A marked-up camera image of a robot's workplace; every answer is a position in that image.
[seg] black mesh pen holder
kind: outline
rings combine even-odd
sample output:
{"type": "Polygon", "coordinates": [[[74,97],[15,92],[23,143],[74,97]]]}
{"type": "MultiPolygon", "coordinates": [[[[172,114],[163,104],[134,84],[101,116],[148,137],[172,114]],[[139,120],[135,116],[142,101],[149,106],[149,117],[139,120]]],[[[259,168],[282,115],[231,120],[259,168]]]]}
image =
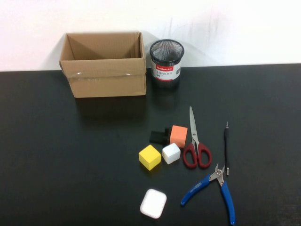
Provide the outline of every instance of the black mesh pen holder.
{"type": "Polygon", "coordinates": [[[154,83],[161,88],[173,88],[180,82],[181,59],[184,47],[177,41],[163,39],[150,47],[151,73],[154,83]]]}

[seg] cardboard box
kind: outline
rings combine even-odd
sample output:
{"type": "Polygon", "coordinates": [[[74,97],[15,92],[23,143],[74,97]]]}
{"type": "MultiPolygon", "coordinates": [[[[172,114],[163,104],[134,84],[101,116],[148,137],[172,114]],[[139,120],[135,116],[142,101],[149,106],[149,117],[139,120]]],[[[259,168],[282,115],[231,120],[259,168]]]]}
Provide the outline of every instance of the cardboard box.
{"type": "Polygon", "coordinates": [[[66,34],[59,63],[74,97],[146,94],[141,32],[66,34]]]}

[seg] orange cube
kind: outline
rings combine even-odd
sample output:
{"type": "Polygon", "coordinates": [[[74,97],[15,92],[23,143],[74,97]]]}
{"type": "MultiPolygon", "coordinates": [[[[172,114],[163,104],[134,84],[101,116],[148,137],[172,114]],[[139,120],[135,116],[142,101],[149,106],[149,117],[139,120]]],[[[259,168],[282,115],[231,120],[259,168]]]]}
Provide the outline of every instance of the orange cube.
{"type": "Polygon", "coordinates": [[[178,147],[185,147],[187,128],[182,126],[173,126],[170,134],[170,143],[175,143],[178,147]]]}

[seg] white wall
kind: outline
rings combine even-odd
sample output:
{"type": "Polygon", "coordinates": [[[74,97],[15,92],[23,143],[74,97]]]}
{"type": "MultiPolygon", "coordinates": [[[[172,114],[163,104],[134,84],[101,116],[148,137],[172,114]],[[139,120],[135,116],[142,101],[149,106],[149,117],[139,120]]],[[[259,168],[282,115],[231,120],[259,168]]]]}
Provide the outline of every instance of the white wall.
{"type": "Polygon", "coordinates": [[[183,66],[301,62],[299,0],[0,0],[0,71],[60,69],[66,32],[142,31],[183,66]]]}

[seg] black screwdriver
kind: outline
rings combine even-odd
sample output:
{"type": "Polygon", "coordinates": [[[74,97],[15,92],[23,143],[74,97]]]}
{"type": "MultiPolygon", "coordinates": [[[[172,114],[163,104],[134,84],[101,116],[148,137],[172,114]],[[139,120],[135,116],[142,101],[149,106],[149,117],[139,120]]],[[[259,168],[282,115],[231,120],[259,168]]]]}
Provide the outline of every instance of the black screwdriver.
{"type": "Polygon", "coordinates": [[[225,167],[227,169],[227,176],[229,176],[229,159],[228,159],[228,142],[229,142],[229,125],[227,121],[226,128],[224,130],[224,141],[225,141],[225,167]]]}

